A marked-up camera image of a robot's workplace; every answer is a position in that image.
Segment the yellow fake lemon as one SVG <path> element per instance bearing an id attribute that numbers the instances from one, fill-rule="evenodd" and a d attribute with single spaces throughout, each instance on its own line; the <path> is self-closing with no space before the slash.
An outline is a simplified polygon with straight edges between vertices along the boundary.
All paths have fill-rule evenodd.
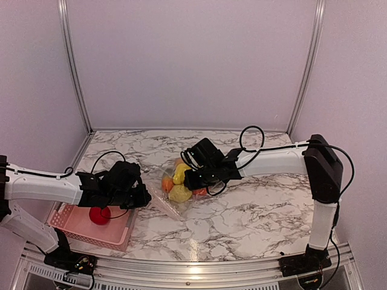
<path id="1" fill-rule="evenodd" d="M 185 171 L 190 170 L 190 167 L 185 163 L 180 163 L 175 168 L 173 183 L 175 185 L 183 184 L 185 179 Z"/>

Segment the red fake apple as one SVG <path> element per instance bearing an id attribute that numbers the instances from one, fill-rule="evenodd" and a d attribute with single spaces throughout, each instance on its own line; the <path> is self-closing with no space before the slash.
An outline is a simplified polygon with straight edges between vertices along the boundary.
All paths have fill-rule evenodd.
<path id="1" fill-rule="evenodd" d="M 111 217 L 111 211 L 108 207 L 102 209 L 99 207 L 92 207 L 89 210 L 89 219 L 96 225 L 106 225 Z"/>

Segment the orange fake fruit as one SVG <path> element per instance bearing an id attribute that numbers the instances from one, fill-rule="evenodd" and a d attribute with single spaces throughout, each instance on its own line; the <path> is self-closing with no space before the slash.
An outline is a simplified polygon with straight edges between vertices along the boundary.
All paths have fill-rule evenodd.
<path id="1" fill-rule="evenodd" d="M 174 187 L 173 179 L 165 176 L 161 181 L 161 187 L 166 193 L 169 193 Z"/>

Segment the clear zip top bag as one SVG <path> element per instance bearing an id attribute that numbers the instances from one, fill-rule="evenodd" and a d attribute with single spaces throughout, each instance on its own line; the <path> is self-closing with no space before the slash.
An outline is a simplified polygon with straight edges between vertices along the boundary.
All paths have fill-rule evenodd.
<path id="1" fill-rule="evenodd" d="M 184 185 L 184 173 L 188 169 L 189 166 L 181 158 L 176 158 L 145 174 L 152 206 L 179 221 L 186 218 L 187 212 L 195 203 L 209 196 L 204 188 L 189 190 Z"/>

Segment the beige fake bread ball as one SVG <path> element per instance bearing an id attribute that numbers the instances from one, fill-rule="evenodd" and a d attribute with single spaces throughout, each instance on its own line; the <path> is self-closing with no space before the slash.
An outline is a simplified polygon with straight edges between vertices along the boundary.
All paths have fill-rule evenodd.
<path id="1" fill-rule="evenodd" d="M 183 184 L 174 185 L 168 194 L 169 200 L 177 203 L 188 201 L 192 197 L 192 192 Z"/>

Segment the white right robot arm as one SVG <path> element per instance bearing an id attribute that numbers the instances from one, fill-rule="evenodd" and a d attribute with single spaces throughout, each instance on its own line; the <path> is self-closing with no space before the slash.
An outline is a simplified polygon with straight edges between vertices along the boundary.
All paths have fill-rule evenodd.
<path id="1" fill-rule="evenodd" d="M 299 264 L 311 271 L 323 261 L 322 250 L 328 245 L 342 199 L 344 168 L 337 152 L 338 148 L 328 144 L 321 135 L 279 147 L 239 146 L 228 153 L 203 138 L 181 152 L 183 161 L 190 167 L 184 173 L 184 184 L 190 190 L 209 190 L 244 178 L 304 176 L 309 183 L 314 212 L 308 241 L 310 249 L 300 256 Z"/>

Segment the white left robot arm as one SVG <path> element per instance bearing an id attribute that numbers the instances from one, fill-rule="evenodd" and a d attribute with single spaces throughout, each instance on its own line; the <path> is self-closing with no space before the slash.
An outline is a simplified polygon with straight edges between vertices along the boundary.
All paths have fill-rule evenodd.
<path id="1" fill-rule="evenodd" d="M 27 170 L 1 156 L 1 226 L 35 244 L 62 268 L 76 264 L 63 233 L 23 210 L 16 200 L 64 202 L 78 207 L 118 206 L 132 210 L 147 206 L 152 197 L 141 178 L 140 166 L 117 161 L 110 170 L 65 173 Z"/>

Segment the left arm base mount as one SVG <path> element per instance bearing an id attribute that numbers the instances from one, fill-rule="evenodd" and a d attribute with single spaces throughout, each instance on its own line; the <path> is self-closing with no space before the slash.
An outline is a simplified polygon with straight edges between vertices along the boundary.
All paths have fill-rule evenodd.
<path id="1" fill-rule="evenodd" d="M 91 275 L 94 273 L 96 256 L 70 251 L 69 253 L 49 253 L 45 255 L 46 265 L 60 268 L 69 273 Z"/>

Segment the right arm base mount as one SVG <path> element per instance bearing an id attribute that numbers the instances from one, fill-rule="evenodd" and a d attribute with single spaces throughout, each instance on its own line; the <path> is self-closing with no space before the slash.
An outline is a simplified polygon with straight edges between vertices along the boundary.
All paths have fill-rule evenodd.
<path id="1" fill-rule="evenodd" d="M 331 265 L 330 258 L 318 258 L 305 254 L 284 256 L 279 259 L 279 267 L 284 277 L 319 271 Z"/>

